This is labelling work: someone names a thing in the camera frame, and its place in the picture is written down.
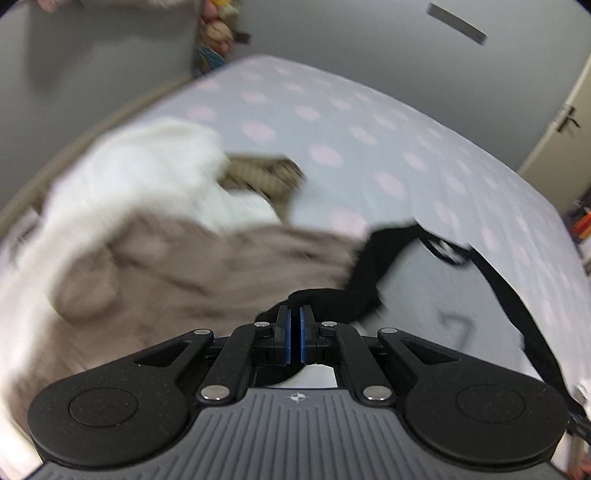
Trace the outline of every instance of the pink dot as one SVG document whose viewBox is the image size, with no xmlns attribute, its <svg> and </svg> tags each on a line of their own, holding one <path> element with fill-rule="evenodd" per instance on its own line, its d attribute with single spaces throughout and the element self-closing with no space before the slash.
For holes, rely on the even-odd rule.
<svg viewBox="0 0 591 480">
<path fill-rule="evenodd" d="M 320 85 L 321 87 L 330 87 L 332 85 L 332 83 L 330 83 L 328 80 L 323 79 L 314 79 L 313 82 L 316 85 Z"/>
<path fill-rule="evenodd" d="M 573 333 L 573 324 L 571 323 L 570 319 L 562 318 L 560 324 L 564 327 L 567 333 Z"/>
<path fill-rule="evenodd" d="M 496 213 L 497 215 L 502 214 L 502 209 L 497 202 L 494 202 L 491 199 L 484 199 L 484 204 L 492 213 Z"/>
<path fill-rule="evenodd" d="M 487 249 L 490 250 L 491 252 L 498 251 L 498 249 L 501 245 L 500 245 L 499 241 L 497 240 L 493 231 L 490 228 L 488 228 L 487 226 L 483 226 L 480 229 L 480 232 L 482 234 L 482 239 L 484 240 L 484 244 L 487 247 Z"/>
<path fill-rule="evenodd" d="M 513 256 L 519 260 L 519 262 L 525 266 L 530 264 L 530 256 L 527 254 L 527 250 L 523 247 L 523 245 L 513 244 L 512 247 Z"/>
<path fill-rule="evenodd" d="M 220 84 L 215 80 L 202 80 L 197 88 L 204 92 L 217 92 L 220 89 Z"/>
<path fill-rule="evenodd" d="M 484 181 L 488 184 L 488 186 L 493 190 L 499 189 L 499 184 L 495 182 L 492 178 L 484 176 Z"/>
<path fill-rule="evenodd" d="M 442 124 L 440 124 L 440 123 L 439 123 L 437 120 L 433 120 L 433 119 L 431 118 L 431 122 L 432 122 L 432 123 L 433 123 L 433 125 L 434 125 L 436 128 L 438 128 L 439 130 L 441 130 L 441 131 L 446 131 L 446 130 L 447 130 L 447 127 L 445 127 L 445 126 L 443 126 Z"/>
<path fill-rule="evenodd" d="M 207 105 L 197 105 L 187 111 L 187 117 L 198 122 L 213 122 L 217 113 Z"/>
<path fill-rule="evenodd" d="M 427 128 L 427 130 L 429 131 L 429 133 L 434 136 L 435 138 L 438 139 L 442 139 L 443 137 L 441 136 L 441 133 L 439 133 L 437 130 L 434 130 L 432 128 Z"/>
<path fill-rule="evenodd" d="M 276 71 L 279 75 L 283 75 L 284 77 L 293 77 L 293 73 L 283 67 L 277 67 Z"/>
<path fill-rule="evenodd" d="M 460 170 L 462 170 L 462 172 L 466 173 L 467 175 L 472 175 L 471 170 L 468 168 L 468 165 L 466 165 L 462 160 L 456 160 L 457 166 L 460 167 Z"/>
<path fill-rule="evenodd" d="M 482 157 L 482 159 L 484 160 L 485 166 L 491 168 L 491 169 L 495 169 L 499 163 L 499 161 L 493 157 L 490 153 L 485 152 L 485 151 L 480 151 L 480 155 Z"/>
<path fill-rule="evenodd" d="M 544 313 L 544 320 L 546 325 L 553 325 L 556 322 L 556 315 L 554 309 L 548 300 L 542 301 L 542 312 Z"/>
<path fill-rule="evenodd" d="M 391 99 L 391 97 L 389 97 L 389 96 L 388 96 L 388 95 L 386 95 L 385 93 L 382 93 L 382 92 L 380 92 L 380 91 L 378 91 L 378 90 L 373 90 L 373 89 L 372 89 L 371 93 L 373 93 L 373 94 L 374 94 L 376 97 L 378 97 L 378 98 L 381 98 L 381 99 L 388 99 L 388 100 L 390 100 L 390 99 Z"/>
<path fill-rule="evenodd" d="M 296 115 L 302 117 L 304 120 L 309 120 L 310 122 L 320 118 L 320 114 L 311 106 L 307 105 L 298 105 L 294 108 L 294 112 L 296 112 Z"/>
<path fill-rule="evenodd" d="M 59 4 L 55 0 L 39 0 L 39 6 L 47 13 L 55 13 Z"/>
<path fill-rule="evenodd" d="M 367 145 L 377 145 L 378 141 L 375 137 L 370 134 L 365 128 L 360 127 L 359 125 L 354 125 L 349 127 L 349 132 L 353 135 L 357 140 L 363 142 Z"/>
<path fill-rule="evenodd" d="M 527 222 L 523 220 L 523 218 L 517 216 L 515 217 L 515 221 L 523 233 L 528 233 L 530 231 L 529 227 L 527 226 Z"/>
<path fill-rule="evenodd" d="M 262 80 L 262 76 L 255 72 L 244 72 L 242 78 L 249 82 L 260 82 Z"/>
<path fill-rule="evenodd" d="M 365 219 L 349 209 L 336 209 L 333 211 L 330 223 L 335 232 L 342 235 L 365 238 L 369 231 L 369 225 Z"/>
<path fill-rule="evenodd" d="M 395 108 L 392 108 L 392 113 L 394 115 L 396 115 L 398 118 L 404 120 L 405 122 L 408 122 L 408 115 L 406 113 L 402 113 L 400 110 L 396 110 Z"/>
<path fill-rule="evenodd" d="M 379 171 L 375 174 L 375 179 L 386 193 L 400 200 L 405 197 L 404 185 L 394 175 Z"/>
<path fill-rule="evenodd" d="M 255 142 L 263 143 L 275 140 L 275 131 L 260 122 L 246 122 L 242 124 L 242 131 Z"/>
<path fill-rule="evenodd" d="M 286 82 L 283 84 L 283 86 L 289 90 L 290 92 L 293 93 L 304 93 L 304 89 L 301 87 L 301 85 L 298 85 L 297 83 L 289 83 Z"/>
<path fill-rule="evenodd" d="M 371 98 L 369 98 L 367 95 L 364 95 L 363 93 L 355 92 L 353 95 L 355 95 L 359 100 L 363 100 L 366 103 L 371 103 Z"/>
<path fill-rule="evenodd" d="M 427 166 L 414 153 L 406 152 L 402 156 L 404 161 L 417 171 L 427 171 Z"/>
<path fill-rule="evenodd" d="M 242 92 L 242 99 L 254 105 L 260 105 L 269 101 L 267 96 L 262 92 Z"/>
<path fill-rule="evenodd" d="M 458 192 L 460 195 L 466 195 L 466 186 L 461 181 L 459 181 L 453 175 L 449 175 L 447 173 L 444 174 L 444 178 L 452 190 Z"/>
<path fill-rule="evenodd" d="M 573 287 L 570 284 L 569 278 L 562 271 L 560 272 L 560 281 L 562 282 L 562 285 L 564 285 L 567 290 L 572 290 Z"/>
<path fill-rule="evenodd" d="M 328 145 L 312 145 L 310 147 L 310 156 L 312 160 L 327 167 L 338 168 L 343 164 L 343 157 Z"/>
<path fill-rule="evenodd" d="M 538 242 L 540 242 L 545 247 L 549 247 L 550 246 L 550 241 L 548 240 L 548 237 L 545 236 L 542 232 L 540 232 L 537 229 L 535 231 L 535 237 L 538 239 Z"/>
<path fill-rule="evenodd" d="M 580 299 L 584 299 L 585 295 L 583 294 L 583 289 L 581 288 L 581 285 L 579 285 L 578 283 L 573 283 L 572 285 L 574 292 L 577 294 L 577 297 L 579 297 Z"/>
<path fill-rule="evenodd" d="M 452 228 L 457 228 L 460 225 L 460 220 L 458 219 L 457 215 L 453 213 L 451 208 L 445 205 L 441 200 L 436 200 L 433 202 L 433 209 L 441 221 L 446 225 L 449 225 Z"/>
<path fill-rule="evenodd" d="M 398 128 L 394 122 L 388 120 L 384 116 L 374 115 L 374 119 L 375 119 L 375 121 L 377 121 L 377 123 L 382 125 L 382 127 L 384 127 L 384 128 L 389 128 L 390 130 L 396 130 Z"/>
<path fill-rule="evenodd" d="M 331 98 L 330 103 L 332 103 L 341 112 L 344 112 L 345 110 L 351 110 L 353 108 L 349 103 L 338 98 Z"/>
<path fill-rule="evenodd" d="M 417 135 L 417 141 L 423 146 L 423 148 L 426 148 L 427 150 L 431 151 L 431 152 L 435 152 L 437 151 L 427 140 L 425 140 L 423 138 L 422 135 Z"/>
<path fill-rule="evenodd" d="M 538 267 L 539 271 L 542 272 L 542 274 L 548 278 L 552 278 L 552 269 L 550 267 L 550 265 L 545 262 L 544 260 L 542 260 L 541 258 L 536 258 L 535 259 L 535 264 Z"/>
</svg>

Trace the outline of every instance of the clothing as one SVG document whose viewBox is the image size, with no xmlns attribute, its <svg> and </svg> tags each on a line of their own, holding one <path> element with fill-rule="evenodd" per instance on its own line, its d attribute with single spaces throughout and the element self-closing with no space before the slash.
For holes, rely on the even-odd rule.
<svg viewBox="0 0 591 480">
<path fill-rule="evenodd" d="M 289 305 L 292 308 L 309 304 L 317 322 L 331 320 L 351 323 L 359 321 L 363 325 L 365 321 L 368 321 L 368 316 L 383 305 L 378 283 L 384 279 L 392 264 L 395 261 L 398 263 L 402 258 L 402 251 L 415 241 L 421 241 L 433 255 L 450 265 L 458 265 L 456 258 L 459 257 L 460 263 L 469 261 L 480 271 L 490 285 L 504 312 L 504 317 L 522 334 L 523 351 L 531 365 L 542 380 L 561 394 L 571 412 L 584 417 L 583 407 L 570 396 L 554 354 L 519 295 L 476 250 L 445 242 L 424 230 L 420 225 L 374 232 L 360 253 L 359 260 L 345 289 L 295 292 L 287 300 L 261 313 L 257 320 L 272 321 L 282 304 Z M 389 325 L 398 326 L 395 317 L 397 314 L 398 312 L 392 312 Z M 373 319 L 370 317 L 369 324 L 371 325 L 372 322 L 375 326 L 375 317 Z M 498 322 L 498 325 L 500 329 L 505 331 L 506 336 L 511 338 L 510 326 L 506 322 L 503 324 L 502 320 Z M 422 336 L 421 332 L 415 332 L 415 334 Z M 431 341 L 438 342 L 437 339 L 433 338 L 431 338 Z"/>
<path fill-rule="evenodd" d="M 0 278 L 14 270 L 18 253 L 39 220 L 39 214 L 29 208 L 2 238 L 0 242 Z"/>
<path fill-rule="evenodd" d="M 101 136 L 54 181 L 40 224 L 0 282 L 0 465 L 7 477 L 27 476 L 39 461 L 12 419 L 17 408 L 24 424 L 27 405 L 18 405 L 19 385 L 45 368 L 57 376 L 72 372 L 72 364 L 62 365 L 60 357 L 45 363 L 40 352 L 73 331 L 50 299 L 76 258 L 112 238 L 138 212 L 190 220 L 220 233 L 280 224 L 260 195 L 218 185 L 229 165 L 220 136 L 210 128 L 158 118 Z"/>
<path fill-rule="evenodd" d="M 11 413 L 25 428 L 31 400 L 61 377 L 197 328 L 230 335 L 294 290 L 343 287 L 359 247 L 280 225 L 218 235 L 193 222 L 139 216 L 59 282 L 51 304 L 65 322 L 16 382 Z"/>
<path fill-rule="evenodd" d="M 295 189 L 304 182 L 302 170 L 287 157 L 229 153 L 230 163 L 218 181 L 226 190 L 245 189 L 266 199 L 279 218 L 287 219 L 289 203 Z"/>
</svg>

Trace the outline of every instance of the gray ribbed surface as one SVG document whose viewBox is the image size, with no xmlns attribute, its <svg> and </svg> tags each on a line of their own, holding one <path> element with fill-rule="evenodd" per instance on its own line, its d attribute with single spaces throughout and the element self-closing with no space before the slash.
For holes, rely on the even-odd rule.
<svg viewBox="0 0 591 480">
<path fill-rule="evenodd" d="M 298 401 L 297 394 L 305 395 Z M 346 390 L 250 389 L 208 408 L 174 448 L 117 471 L 48 463 L 31 480 L 559 479 L 550 465 L 505 474 L 462 470 L 429 455 L 391 411 L 354 402 Z"/>
</svg>

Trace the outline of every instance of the door handle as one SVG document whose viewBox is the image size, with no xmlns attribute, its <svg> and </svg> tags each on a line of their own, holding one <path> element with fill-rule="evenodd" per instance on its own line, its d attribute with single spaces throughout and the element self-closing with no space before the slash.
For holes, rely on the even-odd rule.
<svg viewBox="0 0 591 480">
<path fill-rule="evenodd" d="M 564 119 L 560 122 L 560 124 L 556 127 L 556 131 L 561 134 L 562 130 L 564 129 L 564 127 L 569 123 L 572 122 L 575 124 L 575 126 L 577 128 L 581 128 L 581 125 L 579 124 L 579 122 L 577 122 L 573 115 L 574 113 L 577 111 L 577 109 L 574 106 L 571 106 L 569 108 L 568 113 L 564 116 Z"/>
</svg>

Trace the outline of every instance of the logo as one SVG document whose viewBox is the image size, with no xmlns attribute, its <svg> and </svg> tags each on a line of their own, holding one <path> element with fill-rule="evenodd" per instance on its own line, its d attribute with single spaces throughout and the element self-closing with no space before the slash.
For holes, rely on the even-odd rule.
<svg viewBox="0 0 591 480">
<path fill-rule="evenodd" d="M 299 403 L 301 401 L 304 401 L 307 397 L 303 394 L 303 393 L 293 393 L 289 396 L 290 400 L 293 400 L 296 403 Z"/>
</svg>

